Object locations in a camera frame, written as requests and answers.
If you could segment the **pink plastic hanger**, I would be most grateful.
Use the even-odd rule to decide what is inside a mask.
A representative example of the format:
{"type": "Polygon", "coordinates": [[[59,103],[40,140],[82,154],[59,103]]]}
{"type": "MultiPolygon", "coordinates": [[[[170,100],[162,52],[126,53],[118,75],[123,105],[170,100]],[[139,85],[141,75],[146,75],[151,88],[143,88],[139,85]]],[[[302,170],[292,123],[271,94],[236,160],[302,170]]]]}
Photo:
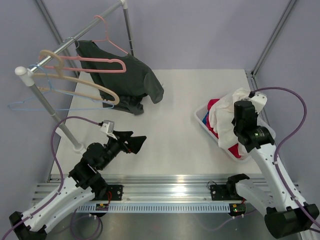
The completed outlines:
{"type": "Polygon", "coordinates": [[[77,71],[102,74],[122,74],[127,71],[125,62],[112,54],[110,55],[111,58],[109,58],[108,53],[98,47],[96,40],[76,40],[74,43],[77,53],[75,56],[58,55],[50,50],[41,50],[39,55],[40,59],[43,59],[45,56],[50,56],[58,62],[57,65],[46,65],[45,68],[55,69],[57,72],[77,71]],[[66,60],[79,61],[81,68],[66,67],[66,60]]]}

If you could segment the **white Coca-Cola t-shirt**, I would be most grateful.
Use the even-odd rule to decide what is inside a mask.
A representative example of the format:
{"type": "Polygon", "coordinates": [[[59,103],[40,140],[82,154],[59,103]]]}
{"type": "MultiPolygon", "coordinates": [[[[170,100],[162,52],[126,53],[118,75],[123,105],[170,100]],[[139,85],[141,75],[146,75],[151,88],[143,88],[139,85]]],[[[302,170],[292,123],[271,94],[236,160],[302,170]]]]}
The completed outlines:
{"type": "MultiPolygon", "coordinates": [[[[250,91],[245,88],[238,88],[234,92],[228,93],[216,102],[209,110],[209,124],[218,134],[218,146],[224,150],[238,144],[238,139],[234,134],[234,103],[249,98],[250,91]]],[[[247,152],[238,145],[238,152],[244,159],[247,152]]]]}

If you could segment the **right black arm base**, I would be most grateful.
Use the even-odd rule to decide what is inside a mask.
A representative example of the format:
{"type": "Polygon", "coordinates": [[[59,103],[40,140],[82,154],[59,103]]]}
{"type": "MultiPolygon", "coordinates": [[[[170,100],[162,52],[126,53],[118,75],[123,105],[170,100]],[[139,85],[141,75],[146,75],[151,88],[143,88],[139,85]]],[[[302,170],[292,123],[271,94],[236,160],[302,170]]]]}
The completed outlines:
{"type": "Polygon", "coordinates": [[[227,184],[211,184],[209,186],[213,201],[242,201],[244,198],[238,195],[236,188],[227,184]]]}

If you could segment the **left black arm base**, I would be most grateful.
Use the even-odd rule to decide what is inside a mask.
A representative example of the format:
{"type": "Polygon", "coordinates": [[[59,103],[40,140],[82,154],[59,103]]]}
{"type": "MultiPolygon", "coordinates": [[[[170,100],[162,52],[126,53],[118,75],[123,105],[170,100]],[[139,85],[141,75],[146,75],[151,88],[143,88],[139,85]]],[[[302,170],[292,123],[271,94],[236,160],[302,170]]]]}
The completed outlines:
{"type": "Polygon", "coordinates": [[[95,194],[94,201],[121,201],[123,196],[123,185],[109,184],[95,194]]]}

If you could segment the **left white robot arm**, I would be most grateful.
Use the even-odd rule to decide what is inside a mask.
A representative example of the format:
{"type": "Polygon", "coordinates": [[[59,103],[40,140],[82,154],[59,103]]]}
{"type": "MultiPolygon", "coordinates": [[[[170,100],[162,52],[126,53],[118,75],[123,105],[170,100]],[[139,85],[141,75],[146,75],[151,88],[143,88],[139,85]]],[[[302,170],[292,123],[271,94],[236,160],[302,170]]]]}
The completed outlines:
{"type": "Polygon", "coordinates": [[[147,137],[132,131],[114,131],[106,144],[90,144],[81,160],[60,185],[24,212],[9,216],[13,232],[19,240],[44,240],[67,215],[91,200],[110,199],[112,186],[100,174],[120,153],[137,154],[147,137]]]}

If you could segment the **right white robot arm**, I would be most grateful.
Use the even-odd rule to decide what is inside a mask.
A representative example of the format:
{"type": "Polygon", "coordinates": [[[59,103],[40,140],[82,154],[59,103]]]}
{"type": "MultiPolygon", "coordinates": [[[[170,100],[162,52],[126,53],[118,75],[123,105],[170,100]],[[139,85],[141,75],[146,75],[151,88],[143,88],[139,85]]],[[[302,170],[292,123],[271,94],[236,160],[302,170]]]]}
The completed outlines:
{"type": "Polygon", "coordinates": [[[271,195],[256,187],[244,173],[227,179],[227,195],[249,201],[276,239],[310,230],[320,211],[315,204],[306,202],[285,172],[275,141],[266,127],[258,125],[258,113],[251,101],[234,103],[232,124],[235,136],[258,165],[271,195]]]}

